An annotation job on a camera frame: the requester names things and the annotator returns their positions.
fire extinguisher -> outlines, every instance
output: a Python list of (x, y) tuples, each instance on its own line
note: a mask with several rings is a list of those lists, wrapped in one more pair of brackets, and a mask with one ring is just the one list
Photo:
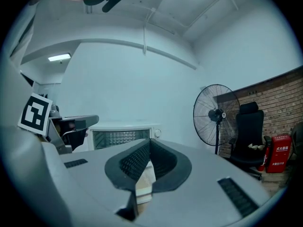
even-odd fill
[(260, 165), (260, 166), (257, 168), (257, 170), (258, 170), (259, 172), (262, 172), (262, 171), (264, 170), (265, 164), (266, 164), (267, 159), (268, 159), (268, 156), (269, 156), (269, 147), (266, 148), (266, 152), (265, 152), (265, 155), (264, 155), (263, 164)]

chair seat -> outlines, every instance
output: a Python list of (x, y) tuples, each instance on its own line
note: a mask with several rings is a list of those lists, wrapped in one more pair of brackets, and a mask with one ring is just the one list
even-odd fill
[(231, 154), (230, 160), (243, 166), (259, 166), (264, 162), (265, 149), (254, 150), (248, 147), (237, 146)]

black and white marker board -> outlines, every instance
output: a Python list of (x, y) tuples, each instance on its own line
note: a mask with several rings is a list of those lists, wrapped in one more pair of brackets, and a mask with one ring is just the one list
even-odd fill
[(46, 136), (46, 128), (52, 100), (33, 93), (24, 107), (18, 126)]

round knob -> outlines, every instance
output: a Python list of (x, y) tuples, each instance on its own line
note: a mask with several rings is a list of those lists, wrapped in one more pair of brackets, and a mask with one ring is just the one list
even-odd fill
[(154, 135), (156, 138), (159, 138), (161, 136), (161, 130), (156, 129)]

fan pole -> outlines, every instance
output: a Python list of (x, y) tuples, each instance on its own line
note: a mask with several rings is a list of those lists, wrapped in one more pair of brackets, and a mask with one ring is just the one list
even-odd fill
[(220, 125), (220, 123), (217, 122), (216, 124), (217, 124), (217, 126), (216, 126), (217, 127), (216, 128), (216, 148), (215, 148), (214, 153), (216, 155), (218, 155), (218, 148), (219, 148), (219, 125)]

